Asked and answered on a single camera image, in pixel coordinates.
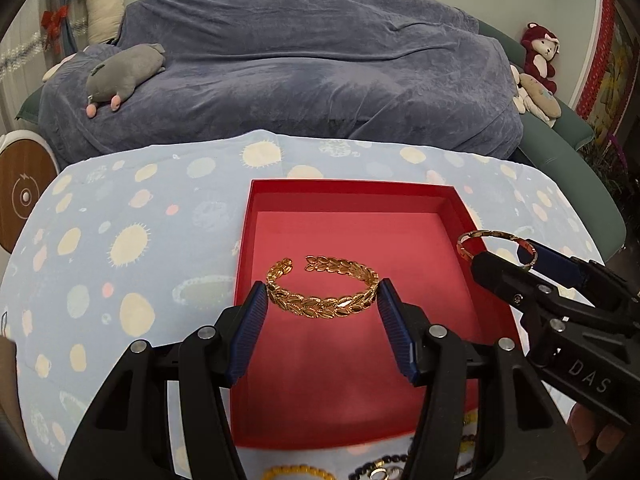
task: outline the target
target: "red box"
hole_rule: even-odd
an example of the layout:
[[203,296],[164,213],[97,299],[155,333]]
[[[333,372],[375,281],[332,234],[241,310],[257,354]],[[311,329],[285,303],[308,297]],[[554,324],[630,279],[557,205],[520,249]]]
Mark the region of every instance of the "red box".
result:
[[[401,299],[460,337],[518,341],[507,304],[477,285],[456,252],[475,229],[453,187],[348,180],[255,180],[242,233],[236,304],[283,258],[279,283],[306,296],[353,294],[348,276],[305,272],[309,254],[335,256],[390,278]],[[485,250],[480,238],[470,250]],[[477,405],[469,381],[467,407]],[[270,304],[247,374],[231,390],[236,446],[322,449],[415,431],[424,398],[400,374],[375,304],[309,319]]]

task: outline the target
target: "maroon plush bear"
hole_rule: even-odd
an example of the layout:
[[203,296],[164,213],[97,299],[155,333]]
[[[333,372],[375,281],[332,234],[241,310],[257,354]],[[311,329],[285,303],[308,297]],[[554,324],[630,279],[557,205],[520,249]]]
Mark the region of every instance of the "maroon plush bear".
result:
[[520,44],[527,49],[524,72],[536,78],[547,90],[555,94],[558,86],[549,78],[556,75],[556,69],[549,62],[560,52],[558,37],[548,28],[537,23],[529,23]]

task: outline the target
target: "green cushion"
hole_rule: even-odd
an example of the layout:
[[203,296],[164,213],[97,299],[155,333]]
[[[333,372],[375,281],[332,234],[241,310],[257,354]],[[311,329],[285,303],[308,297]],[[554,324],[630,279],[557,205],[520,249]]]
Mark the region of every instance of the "green cushion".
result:
[[558,99],[562,115],[556,121],[554,130],[564,139],[574,150],[579,150],[587,142],[593,139],[593,130],[582,118],[571,108]]
[[24,119],[33,124],[38,124],[38,112],[40,110],[40,96],[42,95],[42,86],[33,94],[25,99],[22,103],[20,111],[16,115],[16,119]]
[[478,23],[480,25],[480,29],[479,29],[480,34],[482,34],[483,36],[489,36],[490,38],[495,38],[496,40],[498,40],[502,45],[502,48],[504,49],[504,51],[507,53],[507,57],[509,58],[509,61],[511,61],[514,65],[517,65],[519,67],[524,66],[524,62],[527,58],[527,51],[521,44],[519,44],[513,38],[510,38],[509,36],[507,36],[505,33],[500,32],[500,30],[498,30],[497,28],[492,27],[491,25],[485,22],[481,22],[480,20],[478,20]]
[[611,195],[573,146],[530,113],[520,118],[524,125],[520,149],[558,184],[607,261],[626,237],[625,223]]

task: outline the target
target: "thin gold bangle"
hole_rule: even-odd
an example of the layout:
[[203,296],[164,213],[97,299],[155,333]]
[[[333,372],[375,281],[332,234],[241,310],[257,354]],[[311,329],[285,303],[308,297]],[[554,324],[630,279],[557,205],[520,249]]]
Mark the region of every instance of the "thin gold bangle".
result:
[[312,467],[306,464],[301,465],[277,465],[267,469],[262,474],[262,480],[271,480],[279,475],[295,475],[295,474],[306,474],[311,476],[316,476],[318,478],[323,478],[324,480],[335,480],[335,476],[325,471],[324,469],[318,469],[317,467]]
[[307,256],[305,270],[337,272],[338,274],[357,278],[369,285],[369,288],[353,296],[343,296],[341,298],[324,298],[324,300],[315,296],[306,298],[301,294],[289,292],[286,288],[276,283],[279,277],[289,274],[291,269],[293,269],[293,262],[289,258],[276,262],[269,269],[269,272],[267,272],[267,294],[269,299],[282,310],[292,312],[298,316],[331,319],[335,316],[345,317],[349,314],[362,312],[373,303],[378,282],[380,281],[376,271],[363,264],[340,260],[332,256]]
[[458,254],[468,262],[473,260],[474,259],[473,254],[471,254],[464,247],[463,244],[464,242],[466,242],[471,238],[481,238],[481,237],[503,238],[504,240],[516,242],[520,247],[523,247],[524,249],[526,249],[527,252],[531,254],[532,259],[528,264],[520,266],[522,270],[531,270],[531,268],[536,264],[536,261],[538,260],[538,252],[536,251],[536,248],[533,245],[531,245],[529,242],[527,242],[526,240],[516,235],[512,235],[511,233],[505,233],[503,231],[477,230],[477,231],[470,231],[468,233],[464,233],[463,235],[460,236],[460,238],[458,238]]

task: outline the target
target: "gray plush toy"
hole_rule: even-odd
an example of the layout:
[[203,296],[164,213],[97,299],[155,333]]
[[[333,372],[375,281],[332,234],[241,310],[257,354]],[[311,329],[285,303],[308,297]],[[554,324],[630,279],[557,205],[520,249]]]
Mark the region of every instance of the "gray plush toy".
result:
[[164,48],[159,43],[139,44],[104,60],[86,80],[89,103],[87,117],[94,118],[96,104],[111,102],[114,112],[129,99],[136,86],[164,72]]

